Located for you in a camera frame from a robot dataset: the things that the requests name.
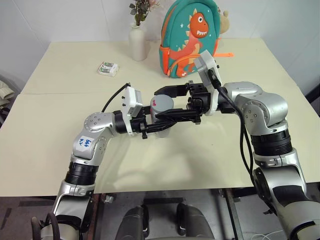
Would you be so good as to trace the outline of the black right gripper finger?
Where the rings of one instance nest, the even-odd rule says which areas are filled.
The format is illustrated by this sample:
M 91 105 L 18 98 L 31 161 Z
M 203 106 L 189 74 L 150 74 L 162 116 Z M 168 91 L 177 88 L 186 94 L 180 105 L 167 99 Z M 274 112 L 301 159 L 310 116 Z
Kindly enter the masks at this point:
M 168 109 L 157 113 L 155 117 L 159 120 L 171 122 L 200 122 L 200 114 L 194 109 Z
M 154 92 L 155 96 L 167 95 L 169 97 L 181 97 L 187 95 L 187 86 L 183 85 L 169 85 L 164 86 Z

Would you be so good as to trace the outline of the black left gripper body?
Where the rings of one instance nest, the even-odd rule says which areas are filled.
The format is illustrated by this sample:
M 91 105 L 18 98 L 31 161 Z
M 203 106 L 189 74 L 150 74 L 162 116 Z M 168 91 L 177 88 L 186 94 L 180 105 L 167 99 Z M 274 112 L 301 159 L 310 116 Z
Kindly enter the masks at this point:
M 147 121 L 145 114 L 139 114 L 130 120 L 130 126 L 133 133 L 141 134 L 142 139 L 147 139 Z

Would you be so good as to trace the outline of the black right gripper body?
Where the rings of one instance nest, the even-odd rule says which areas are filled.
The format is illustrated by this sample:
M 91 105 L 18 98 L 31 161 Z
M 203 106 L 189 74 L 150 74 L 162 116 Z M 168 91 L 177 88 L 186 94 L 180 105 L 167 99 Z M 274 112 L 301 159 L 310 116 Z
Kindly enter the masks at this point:
M 210 109 L 211 93 L 203 83 L 194 83 L 190 80 L 186 85 L 190 95 L 186 108 L 195 112 L 192 122 L 200 124 L 201 116 Z

